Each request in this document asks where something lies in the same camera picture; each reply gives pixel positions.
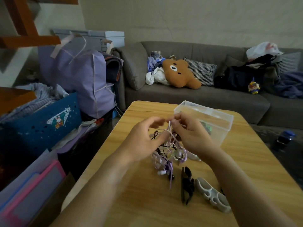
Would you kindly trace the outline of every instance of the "teddy bear pillow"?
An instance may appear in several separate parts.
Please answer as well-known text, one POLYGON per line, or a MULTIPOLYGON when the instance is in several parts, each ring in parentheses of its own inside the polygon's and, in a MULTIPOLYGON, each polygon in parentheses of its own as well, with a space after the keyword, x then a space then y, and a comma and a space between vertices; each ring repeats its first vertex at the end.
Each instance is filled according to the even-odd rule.
POLYGON ((162 63, 165 78, 175 87, 189 87, 198 89, 201 82, 194 77, 191 70, 188 69, 188 64, 185 60, 166 59, 162 63))

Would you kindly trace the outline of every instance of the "houndstooth pillow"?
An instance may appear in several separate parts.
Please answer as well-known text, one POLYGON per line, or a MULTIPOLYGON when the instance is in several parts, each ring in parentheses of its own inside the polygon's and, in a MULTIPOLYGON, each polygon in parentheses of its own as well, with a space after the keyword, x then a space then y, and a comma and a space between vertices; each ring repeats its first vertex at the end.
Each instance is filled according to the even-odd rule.
POLYGON ((201 82, 201 85, 214 86, 214 73, 218 65, 193 61, 186 57, 184 57, 184 60, 188 63, 188 68, 192 71, 195 78, 201 82))
POLYGON ((289 53, 281 55, 281 62, 277 63, 278 73, 297 71, 300 62, 301 53, 289 53))

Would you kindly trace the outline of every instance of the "gray sofa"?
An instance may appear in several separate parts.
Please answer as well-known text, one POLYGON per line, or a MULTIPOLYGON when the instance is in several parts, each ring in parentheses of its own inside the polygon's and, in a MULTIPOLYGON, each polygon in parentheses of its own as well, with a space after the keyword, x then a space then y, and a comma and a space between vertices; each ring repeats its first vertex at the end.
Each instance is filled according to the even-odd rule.
MULTIPOLYGON (((162 84, 145 84, 147 57, 151 51, 161 51, 163 57, 175 55, 195 61, 219 65, 226 55, 245 61, 248 48, 207 44, 144 41, 122 48, 112 54, 124 60, 123 73, 118 84, 118 101, 121 110, 126 110, 136 100, 180 104, 184 100, 206 107, 232 110, 240 113, 247 122, 263 126, 303 129, 303 100, 286 99, 268 93, 249 93, 205 87, 197 90, 176 88, 162 84)), ((285 53, 303 52, 303 49, 280 49, 285 53)), ((303 53, 299 70, 303 71, 303 53)))

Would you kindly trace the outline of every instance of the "white wall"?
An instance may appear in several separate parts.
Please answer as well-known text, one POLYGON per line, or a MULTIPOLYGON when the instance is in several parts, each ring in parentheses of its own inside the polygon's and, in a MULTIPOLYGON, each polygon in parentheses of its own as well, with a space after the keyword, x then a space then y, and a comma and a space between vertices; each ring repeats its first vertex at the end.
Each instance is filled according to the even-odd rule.
POLYGON ((81 0, 90 30, 125 31, 126 42, 179 41, 303 48, 303 0, 81 0))
MULTIPOLYGON (((40 35, 50 35, 52 28, 85 29, 81 5, 40 4, 35 24, 40 35)), ((0 35, 16 35, 3 0, 0 0, 0 35)), ((0 49, 0 86, 11 87, 22 80, 27 68, 37 69, 37 48, 0 49)))

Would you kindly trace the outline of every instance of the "blue plastic basket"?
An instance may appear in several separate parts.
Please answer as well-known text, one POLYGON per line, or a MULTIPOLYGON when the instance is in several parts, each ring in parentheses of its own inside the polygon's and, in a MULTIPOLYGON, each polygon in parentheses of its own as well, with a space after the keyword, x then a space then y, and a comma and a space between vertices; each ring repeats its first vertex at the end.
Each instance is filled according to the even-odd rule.
POLYGON ((80 124, 77 94, 72 93, 27 117, 0 125, 0 152, 28 152, 38 157, 80 124))

